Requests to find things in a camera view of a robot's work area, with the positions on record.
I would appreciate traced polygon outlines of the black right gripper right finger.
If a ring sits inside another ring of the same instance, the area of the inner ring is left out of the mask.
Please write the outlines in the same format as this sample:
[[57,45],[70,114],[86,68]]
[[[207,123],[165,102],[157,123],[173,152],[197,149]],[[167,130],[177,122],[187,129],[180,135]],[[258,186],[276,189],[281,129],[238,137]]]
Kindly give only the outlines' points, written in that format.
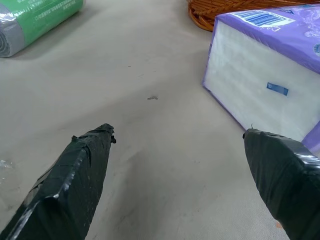
[[249,128],[242,136],[250,172],[271,215],[291,240],[320,238],[320,160],[301,142]]

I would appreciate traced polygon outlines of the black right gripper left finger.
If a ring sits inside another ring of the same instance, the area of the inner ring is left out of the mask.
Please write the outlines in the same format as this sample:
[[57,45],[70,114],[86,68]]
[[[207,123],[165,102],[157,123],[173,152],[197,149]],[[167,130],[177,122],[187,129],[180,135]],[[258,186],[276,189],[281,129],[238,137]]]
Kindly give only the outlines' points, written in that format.
[[0,234],[2,240],[84,240],[106,177],[114,127],[73,136]]

